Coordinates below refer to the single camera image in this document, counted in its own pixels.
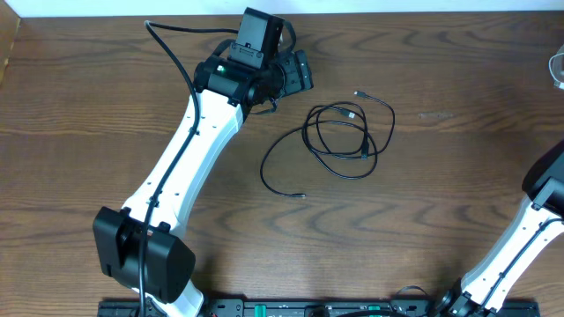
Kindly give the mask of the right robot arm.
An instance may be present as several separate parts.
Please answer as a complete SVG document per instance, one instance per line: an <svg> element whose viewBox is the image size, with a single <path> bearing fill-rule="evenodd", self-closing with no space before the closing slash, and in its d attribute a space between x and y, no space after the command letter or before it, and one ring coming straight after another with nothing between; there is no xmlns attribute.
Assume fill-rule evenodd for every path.
<svg viewBox="0 0 564 317"><path fill-rule="evenodd" d="M563 234L563 142L531 167L516 216L486 257L447 291L431 316L497 316L515 282Z"/></svg>

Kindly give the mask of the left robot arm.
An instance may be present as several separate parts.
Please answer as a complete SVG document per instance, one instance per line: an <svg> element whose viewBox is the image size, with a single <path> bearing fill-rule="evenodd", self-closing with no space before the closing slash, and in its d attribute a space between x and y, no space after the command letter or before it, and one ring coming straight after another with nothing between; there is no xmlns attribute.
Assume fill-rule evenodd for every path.
<svg viewBox="0 0 564 317"><path fill-rule="evenodd" d="M255 9L185 76L189 104L167 148L121 209L102 208L93 235L102 272L138 301L102 301L101 316L196 316L204 294L192 282L183 238L198 193L254 106L309 90L306 54L282 46L291 23Z"/></svg>

